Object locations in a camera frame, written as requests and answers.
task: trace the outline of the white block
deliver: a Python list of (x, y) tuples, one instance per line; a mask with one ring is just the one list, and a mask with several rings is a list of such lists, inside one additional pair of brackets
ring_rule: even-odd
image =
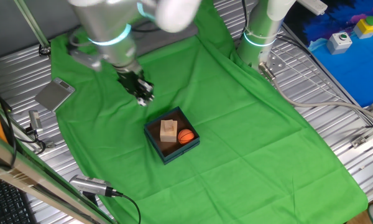
[(352, 40), (349, 38), (346, 32), (333, 34), (326, 46), (328, 47), (331, 54), (342, 54), (345, 53), (351, 46)]

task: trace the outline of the orange ball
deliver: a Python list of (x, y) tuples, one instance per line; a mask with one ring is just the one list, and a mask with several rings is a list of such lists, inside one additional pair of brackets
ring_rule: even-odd
[(186, 143), (192, 141), (194, 137), (195, 137), (195, 135), (193, 134), (193, 132), (191, 130), (184, 129), (184, 130), (180, 131), (180, 133), (178, 134), (178, 141), (181, 144), (186, 144)]

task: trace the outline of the metal clamp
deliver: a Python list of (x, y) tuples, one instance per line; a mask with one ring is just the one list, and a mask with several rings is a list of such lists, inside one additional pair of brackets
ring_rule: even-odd
[(362, 144), (370, 141), (371, 139), (373, 139), (373, 128), (370, 128), (370, 130), (366, 131), (364, 134), (353, 140), (351, 144), (352, 146), (354, 146), (354, 148), (357, 148)]
[(270, 69), (268, 68), (268, 66), (264, 62), (261, 62), (259, 64), (259, 69), (267, 76), (268, 80), (272, 81), (272, 80), (276, 79), (274, 73), (272, 73), (272, 71), (270, 71)]

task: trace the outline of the green button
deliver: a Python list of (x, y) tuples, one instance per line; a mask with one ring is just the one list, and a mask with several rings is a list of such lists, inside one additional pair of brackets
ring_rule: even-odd
[(366, 22), (367, 22), (370, 26), (373, 26), (373, 16), (368, 16), (368, 17), (366, 17)]

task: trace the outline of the box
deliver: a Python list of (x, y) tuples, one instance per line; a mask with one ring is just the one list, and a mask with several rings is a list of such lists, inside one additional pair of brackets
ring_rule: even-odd
[[(177, 121), (178, 123), (177, 134), (183, 129), (189, 129), (195, 135), (193, 140), (184, 145), (180, 144), (178, 140), (177, 142), (160, 142), (160, 122), (161, 120), (170, 119)], [(182, 110), (179, 107), (176, 107), (162, 116), (154, 119), (153, 121), (145, 124), (144, 133), (164, 164), (168, 164), (192, 148), (197, 147), (197, 145), (200, 143), (199, 134), (193, 128), (192, 124), (189, 122), (184, 113), (182, 113)]]
[(346, 32), (333, 34), (326, 46), (332, 55), (343, 54), (352, 45), (352, 40)]

